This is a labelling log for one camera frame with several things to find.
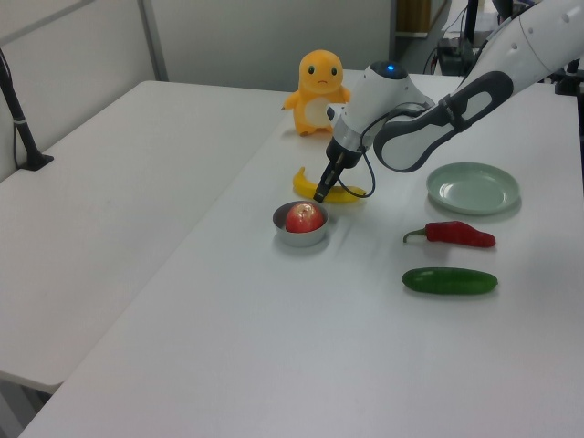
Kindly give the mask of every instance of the orange plush toy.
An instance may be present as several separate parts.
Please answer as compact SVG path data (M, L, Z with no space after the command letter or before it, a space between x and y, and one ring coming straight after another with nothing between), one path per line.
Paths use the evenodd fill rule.
M301 136L318 129L332 131L327 117L329 103L346 103L350 91L342 86L343 66L334 53L327 50L310 52L300 61L298 91L286 102L283 110L294 109L296 131Z

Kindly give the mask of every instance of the plush toy face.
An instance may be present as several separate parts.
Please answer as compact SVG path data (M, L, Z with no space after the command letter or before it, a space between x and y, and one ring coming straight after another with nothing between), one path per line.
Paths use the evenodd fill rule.
M343 66L334 53L315 50L300 62L300 85L317 94L327 94L339 89L343 81Z

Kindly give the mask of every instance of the black pole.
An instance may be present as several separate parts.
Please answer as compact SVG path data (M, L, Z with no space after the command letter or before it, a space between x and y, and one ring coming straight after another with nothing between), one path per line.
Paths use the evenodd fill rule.
M8 108L10 109L10 113L12 114L12 118L18 129L18 134L22 139L22 142L26 149L26 166L23 166L23 169L27 169L29 171L37 171L44 167L46 164L53 161L53 157L48 155L43 155L38 150L37 145L35 144L35 139L33 138L33 134L28 128L28 123L26 122L25 114L20 107L20 102L18 101L18 97L16 96L15 89L12 85L12 77L10 75L10 70L8 68L8 64L6 63L4 53L0 49L0 88L2 89L2 93L6 99L6 103L8 104Z
M464 39L471 44L475 41L476 14L478 12L478 0L468 0L466 7L466 26L464 27Z

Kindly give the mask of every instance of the chili pepper stem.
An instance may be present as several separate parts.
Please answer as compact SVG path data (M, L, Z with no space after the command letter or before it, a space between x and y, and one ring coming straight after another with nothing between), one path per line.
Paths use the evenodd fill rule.
M406 234L403 237L403 242L406 243L408 240L408 237L410 237L411 235L426 235L426 229L422 228L421 230L410 231L408 234Z

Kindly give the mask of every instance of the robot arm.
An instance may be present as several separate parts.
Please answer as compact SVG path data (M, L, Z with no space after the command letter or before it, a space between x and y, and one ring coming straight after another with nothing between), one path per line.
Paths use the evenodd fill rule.
M397 172L419 169L438 146L468 129L519 91L580 57L584 53L582 35L584 0L544 0L516 19L505 22L492 35L458 89L435 105L415 88L407 73L405 78L382 76L375 68L380 63L371 65L360 78L351 102L335 125L333 139L327 148L330 164L314 199L321 202L340 172L356 165L362 154L360 148L368 149L371 144L386 167ZM393 71L396 70L403 76L402 70L393 66ZM383 90L388 90L391 97L384 95ZM369 141L356 140L371 122L388 115L403 102L417 102L421 110L413 116L401 111L402 115L384 124L380 122L379 126L367 131Z

